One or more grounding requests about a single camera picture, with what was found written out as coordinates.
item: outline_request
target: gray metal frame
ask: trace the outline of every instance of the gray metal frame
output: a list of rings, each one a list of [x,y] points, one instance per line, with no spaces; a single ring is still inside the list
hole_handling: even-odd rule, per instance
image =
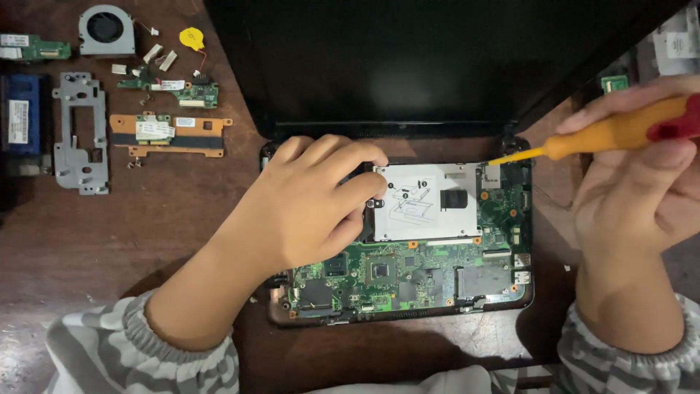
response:
[[[92,79],[89,72],[62,72],[61,87],[53,90],[53,97],[61,100],[61,141],[53,146],[56,181],[84,196],[109,194],[107,121],[99,81]],[[101,163],[91,163],[88,151],[78,149],[78,137],[72,133],[73,107],[92,107],[94,147],[101,150]]]
[[[93,15],[98,13],[114,14],[124,25],[124,32],[114,42],[101,43],[95,41],[88,33],[88,20]],[[134,23],[131,15],[127,14],[123,9],[115,6],[93,6],[87,9],[78,21],[78,31],[80,39],[83,43],[80,45],[81,55],[101,55],[102,57],[125,57],[136,53],[136,45],[134,45]]]

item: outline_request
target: metal bracket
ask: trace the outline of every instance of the metal bracket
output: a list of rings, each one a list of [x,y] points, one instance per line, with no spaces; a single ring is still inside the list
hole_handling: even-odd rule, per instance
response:
[[[62,72],[61,87],[53,90],[61,100],[61,142],[53,146],[55,174],[65,189],[77,189],[84,196],[109,194],[109,165],[104,91],[89,72]],[[94,154],[99,163],[90,162],[90,154],[78,149],[78,137],[72,135],[72,107],[92,107],[94,114]]]

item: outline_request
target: screwdriver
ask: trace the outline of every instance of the screwdriver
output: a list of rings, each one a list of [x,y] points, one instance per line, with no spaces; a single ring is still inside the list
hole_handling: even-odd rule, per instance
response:
[[[581,131],[549,137],[539,148],[497,158],[485,164],[504,164],[542,155],[559,160],[570,154],[639,149],[656,141],[698,135],[700,94],[666,99],[634,111],[613,114]]]

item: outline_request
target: striped sleeve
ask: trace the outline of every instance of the striped sleeve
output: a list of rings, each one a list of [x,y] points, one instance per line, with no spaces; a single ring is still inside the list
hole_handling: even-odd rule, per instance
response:
[[[557,350],[563,368],[556,373],[559,388],[569,393],[700,392],[700,307],[677,296],[683,307],[685,332],[673,349],[640,355],[613,348],[595,337],[569,308]],[[649,311],[649,318],[654,318]]]
[[[166,344],[144,317],[152,293],[53,322],[46,345],[57,372],[45,393],[238,393],[230,335],[205,352]]]

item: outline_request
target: wooden table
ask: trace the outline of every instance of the wooden table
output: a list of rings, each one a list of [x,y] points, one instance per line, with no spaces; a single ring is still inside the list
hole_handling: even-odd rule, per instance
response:
[[[12,1],[0,5],[0,25],[10,32],[45,40],[78,42],[78,14],[99,1]],[[0,392],[38,393],[54,372],[44,348],[45,331],[57,316],[136,295],[158,286],[201,247],[258,175],[258,151],[265,143],[246,110],[234,75],[200,0],[112,1],[147,26],[137,25],[141,55],[154,43],[179,57],[168,73],[189,79],[201,55],[179,43],[178,33],[194,26],[204,32],[205,70],[219,82],[215,110],[180,109],[168,93],[154,94],[145,107],[142,91],[116,88],[113,63],[126,60],[76,59],[24,66],[2,64],[3,72],[91,72],[108,95],[108,114],[143,110],[179,116],[233,118],[225,129],[223,158],[197,154],[151,154],[142,168],[127,169],[124,148],[111,147],[111,193],[79,196],[52,177],[0,183],[0,196],[16,196],[0,228]],[[542,142],[567,116],[563,103],[524,133]],[[80,112],[80,143],[92,125]],[[57,125],[60,105],[54,105]],[[60,136],[56,127],[55,135]],[[490,139],[381,140],[392,157],[430,161],[478,161]],[[278,330],[268,323],[265,302],[248,303],[234,324],[245,392],[303,392],[345,383],[422,379],[474,362],[500,368],[552,362],[554,343],[573,300],[574,272],[562,262],[578,258],[573,218],[566,207],[580,179],[576,160],[556,166],[538,160],[534,170],[536,298],[524,311],[368,323],[305,330]],[[260,300],[265,292],[257,293]]]

